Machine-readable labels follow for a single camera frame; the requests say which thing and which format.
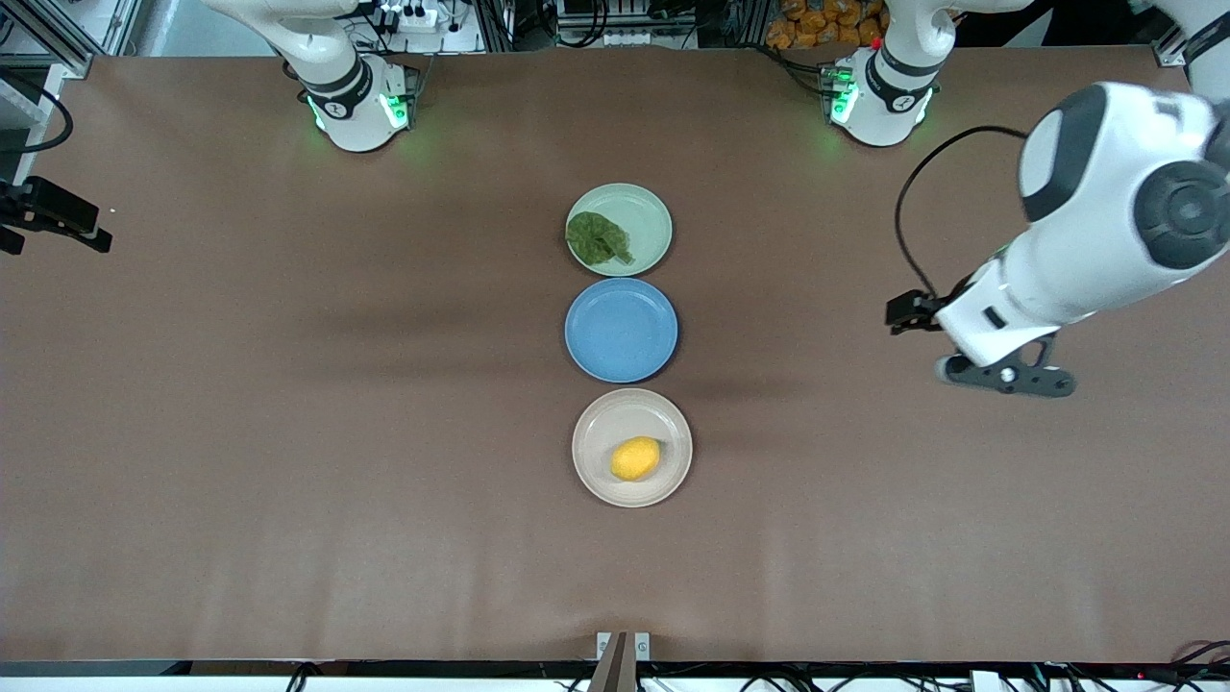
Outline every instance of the green leafy vegetable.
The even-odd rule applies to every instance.
[[[581,211],[572,216],[565,237],[577,257],[589,265],[600,264],[611,257],[625,264],[632,263],[632,254],[627,251],[627,232],[601,214]]]

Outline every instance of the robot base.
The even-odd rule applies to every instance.
[[[347,151],[371,151],[415,120],[418,70],[391,65],[376,55],[363,55],[371,68],[374,87],[354,106],[344,119],[335,119],[316,111],[319,127],[333,144]]]
[[[1021,359],[1021,350],[1012,352],[1004,360],[984,369],[975,366],[961,354],[945,356],[935,364],[940,382],[958,387],[994,390],[1002,395],[1026,395],[1046,399],[1061,399],[1076,391],[1076,379],[1068,371],[1048,366],[1054,337],[1044,336],[1034,340],[1042,345],[1033,365]]]
[[[871,48],[859,48],[852,54],[836,61],[840,74],[850,75],[845,92],[827,103],[829,120],[845,129],[851,136],[872,146],[892,146],[909,136],[914,127],[926,117],[926,104],[934,90],[914,101],[905,111],[893,112],[866,85],[867,61],[876,55]],[[834,86],[841,86],[845,80],[836,79]]]

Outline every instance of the black joint cap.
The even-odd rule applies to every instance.
[[[1134,203],[1137,232],[1149,256],[1189,269],[1230,240],[1230,187],[1209,161],[1173,161],[1149,173]]]

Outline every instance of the green led light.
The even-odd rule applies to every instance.
[[[926,96],[924,96],[922,102],[919,103],[919,114],[916,118],[914,118],[914,124],[919,124],[920,122],[922,122],[922,118],[926,117],[926,104],[931,102],[932,93],[935,93],[934,88],[926,90]]]
[[[406,104],[401,102],[400,97],[381,96],[380,104],[384,106],[385,114],[389,116],[389,124],[394,128],[401,129],[410,122],[410,117],[406,113]]]
[[[850,88],[833,100],[833,119],[839,123],[850,119],[850,111],[854,109],[856,101],[859,101],[859,85],[851,84]]]
[[[311,107],[311,114],[316,117],[316,127],[325,132],[325,120],[320,119],[320,111],[316,109],[316,103],[312,103],[311,96],[308,97],[308,106]]]

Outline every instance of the white plate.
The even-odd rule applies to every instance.
[[[648,477],[620,481],[611,452],[637,436],[657,440],[662,458]],[[617,508],[647,508],[679,488],[691,467],[691,430],[669,399],[648,390],[616,390],[589,406],[572,431],[572,463],[590,493]]]
[[[670,211],[667,210],[667,205],[657,194],[640,184],[613,182],[595,187],[577,199],[572,210],[568,211],[568,220],[572,220],[572,216],[581,211],[601,214],[627,232],[627,251],[632,254],[631,264],[610,258],[599,264],[589,265],[581,262],[581,257],[577,257],[577,253],[572,251],[572,245],[568,245],[568,251],[581,262],[581,265],[603,275],[635,275],[648,270],[667,253],[667,247],[670,247],[670,237],[674,234]],[[565,225],[563,231],[567,235],[567,225]]]

